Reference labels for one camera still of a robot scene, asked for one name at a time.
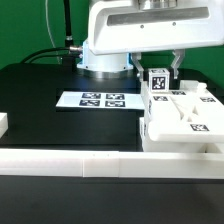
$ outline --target white paper sheet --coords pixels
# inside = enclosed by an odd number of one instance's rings
[[[63,92],[56,107],[144,110],[140,94]]]

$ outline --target black cable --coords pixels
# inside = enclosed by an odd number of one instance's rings
[[[69,0],[64,0],[64,10],[65,10],[65,29],[66,29],[65,46],[69,47],[74,44],[73,38],[72,38],[70,1]]]
[[[80,54],[59,54],[59,55],[55,55],[55,54],[48,54],[48,55],[40,55],[38,57],[33,58],[31,61],[29,61],[29,64],[31,64],[32,62],[41,59],[41,58],[53,58],[53,57],[64,57],[64,56],[69,56],[69,57],[74,57],[74,58],[79,58]]]
[[[35,58],[33,58],[31,61],[29,61],[29,64],[31,64],[32,62],[38,60],[38,59],[41,59],[41,58],[53,58],[53,57],[63,57],[63,56],[66,56],[68,54],[48,54],[48,55],[40,55],[40,56],[37,56]]]
[[[50,48],[50,49],[45,49],[45,50],[40,50],[37,51],[33,54],[30,54],[29,56],[27,56],[26,58],[24,58],[20,63],[26,63],[28,60],[30,60],[31,58],[39,55],[39,54],[44,54],[44,53],[49,53],[49,52],[55,52],[55,51],[68,51],[70,50],[69,47],[56,47],[56,48]]]

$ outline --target white edge barrier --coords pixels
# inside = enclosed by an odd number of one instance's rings
[[[0,113],[0,138],[8,130],[8,118],[6,113]]]
[[[224,155],[0,149],[0,175],[224,179]]]

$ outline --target black square marker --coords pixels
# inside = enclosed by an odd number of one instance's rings
[[[209,131],[206,125],[204,124],[191,124],[193,131]]]
[[[216,102],[212,97],[201,97],[200,98],[204,103],[213,103]]]
[[[165,89],[166,89],[166,77],[152,78],[152,90],[165,90]]]
[[[172,91],[173,95],[186,95],[183,91]]]
[[[106,101],[105,104],[106,107],[125,107],[125,102],[124,101]]]
[[[107,94],[106,99],[107,100],[124,100],[125,96],[124,94]]]
[[[84,99],[100,99],[101,94],[100,93],[83,93],[82,98],[84,98]]]
[[[81,100],[79,106],[84,107],[99,107],[100,101],[99,100]]]
[[[154,96],[155,101],[168,101],[166,96]]]

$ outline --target green wall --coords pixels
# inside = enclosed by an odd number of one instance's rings
[[[76,44],[87,37],[88,0],[70,0]],[[49,17],[56,46],[64,46],[63,0],[49,0]],[[45,0],[0,0],[0,69],[20,62],[37,50],[51,48],[45,21]],[[145,67],[169,66],[170,51],[145,53]],[[47,63],[56,63],[55,59]],[[190,49],[182,64],[197,69],[224,87],[224,46]]]

